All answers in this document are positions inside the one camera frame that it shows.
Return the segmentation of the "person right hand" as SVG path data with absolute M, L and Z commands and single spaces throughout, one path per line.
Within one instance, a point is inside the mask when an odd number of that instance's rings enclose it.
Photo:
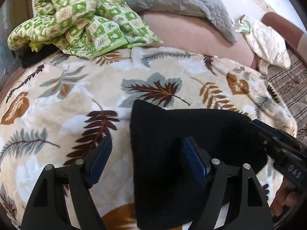
M 276 192 L 275 198 L 270 205 L 270 212 L 272 217 L 279 217 L 283 212 L 284 206 L 293 208 L 302 197 L 301 192 L 290 190 L 288 185 L 289 181 L 286 179 L 286 177 L 283 177 L 283 182 Z

